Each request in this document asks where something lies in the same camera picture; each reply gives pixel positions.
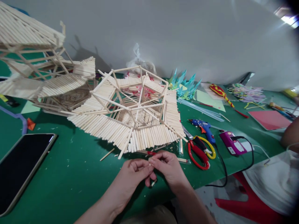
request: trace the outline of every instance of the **clear plastic tube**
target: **clear plastic tube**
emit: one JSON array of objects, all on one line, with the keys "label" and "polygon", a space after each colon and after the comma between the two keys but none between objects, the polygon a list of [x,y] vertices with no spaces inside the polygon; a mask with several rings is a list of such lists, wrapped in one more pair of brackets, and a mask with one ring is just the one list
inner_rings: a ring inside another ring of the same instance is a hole
[{"label": "clear plastic tube", "polygon": [[177,99],[177,102],[178,103],[182,103],[182,104],[184,104],[186,106],[189,106],[189,107],[191,107],[191,108],[193,108],[195,110],[198,110],[198,111],[202,112],[203,114],[208,115],[211,118],[214,118],[217,121],[224,122],[224,119],[220,118],[220,115],[218,113],[214,112],[214,111],[203,109],[203,108],[201,108],[199,106],[196,106],[193,103],[188,102],[187,100],[183,100],[183,99],[180,99],[180,98]]}]

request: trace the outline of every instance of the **craft model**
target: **craft model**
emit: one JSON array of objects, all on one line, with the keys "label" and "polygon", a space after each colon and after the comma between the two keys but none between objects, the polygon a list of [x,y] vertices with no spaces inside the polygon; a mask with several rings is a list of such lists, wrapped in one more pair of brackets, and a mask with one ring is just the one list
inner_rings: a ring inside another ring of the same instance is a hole
[{"label": "craft model", "polygon": [[73,61],[63,47],[65,25],[60,24],[62,33],[0,2],[0,60],[12,72],[0,82],[0,94],[64,116],[61,110],[72,111],[90,97],[97,85],[95,59]]},{"label": "craft model", "polygon": [[[117,79],[115,73],[140,69],[140,77]],[[164,145],[185,139],[180,122],[176,90],[168,83],[159,85],[149,75],[163,79],[137,66],[102,73],[103,80],[92,96],[69,114],[68,120],[97,138],[116,145],[123,153]]]}]

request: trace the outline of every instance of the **smartphone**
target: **smartphone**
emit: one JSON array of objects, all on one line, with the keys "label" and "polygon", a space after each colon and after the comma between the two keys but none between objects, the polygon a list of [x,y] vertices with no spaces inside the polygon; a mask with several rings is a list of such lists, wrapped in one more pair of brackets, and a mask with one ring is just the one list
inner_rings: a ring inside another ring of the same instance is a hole
[{"label": "smartphone", "polygon": [[0,217],[14,207],[56,137],[53,133],[23,135],[0,161]]}]

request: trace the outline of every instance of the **red chair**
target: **red chair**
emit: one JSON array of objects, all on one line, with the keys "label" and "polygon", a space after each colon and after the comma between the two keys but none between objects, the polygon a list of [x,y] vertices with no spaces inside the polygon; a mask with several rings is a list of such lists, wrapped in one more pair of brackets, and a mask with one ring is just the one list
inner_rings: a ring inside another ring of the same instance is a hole
[{"label": "red chair", "polygon": [[243,187],[240,187],[240,190],[248,195],[248,201],[242,202],[215,198],[216,204],[220,208],[262,224],[283,222],[284,216],[272,210],[258,198],[242,172],[235,173],[233,176],[242,184]]}]

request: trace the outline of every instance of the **green table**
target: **green table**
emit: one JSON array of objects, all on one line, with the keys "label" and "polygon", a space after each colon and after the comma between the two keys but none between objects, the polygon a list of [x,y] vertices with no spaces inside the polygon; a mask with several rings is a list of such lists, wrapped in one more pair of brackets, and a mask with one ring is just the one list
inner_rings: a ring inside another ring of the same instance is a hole
[{"label": "green table", "polygon": [[[265,91],[265,94],[268,98],[275,96],[275,102],[281,106],[294,108],[294,105],[289,103],[290,99],[280,93]],[[0,105],[14,113],[19,113],[26,101],[17,100],[21,103],[17,108],[9,108],[3,102],[0,102]],[[234,105],[242,113],[248,112],[243,109],[245,103],[234,102]],[[188,123],[187,119],[202,119],[214,126],[230,130],[235,135],[245,136],[252,144],[265,148],[269,156],[274,156],[284,150],[275,138],[279,137],[281,133],[263,130],[253,118],[245,119],[230,107],[225,107],[226,113],[224,113],[231,121],[230,123],[218,122],[183,104],[179,104],[178,108],[181,112],[182,124],[192,135],[199,135],[200,132]],[[20,120],[14,119],[2,111],[0,111],[0,116],[0,158],[2,158],[21,137],[22,125]],[[28,133],[56,133],[59,137],[15,208],[7,216],[0,218],[0,223],[73,223],[103,195],[124,161],[143,157],[142,155],[125,154],[121,160],[118,160],[114,155],[119,153],[119,150],[115,150],[100,162],[100,159],[113,146],[84,133],[66,117],[43,112],[24,114],[24,117],[30,117],[36,122],[34,131],[28,131]],[[221,141],[218,130],[212,129],[212,132],[229,175],[251,163],[251,153],[239,158],[231,156]],[[172,152],[177,153],[178,144],[169,145],[167,150],[171,151],[169,149],[171,146],[173,147]],[[256,163],[266,159],[259,148],[255,150],[254,156]],[[188,158],[186,151],[184,151],[183,158]],[[182,164],[183,171],[193,188],[202,187],[225,176],[218,156],[216,159],[210,160],[210,163],[211,168],[207,171],[202,171],[193,164]],[[158,181],[152,189],[145,187],[144,183],[138,186],[132,200],[118,218],[132,216],[173,197],[164,177],[158,174]]]}]

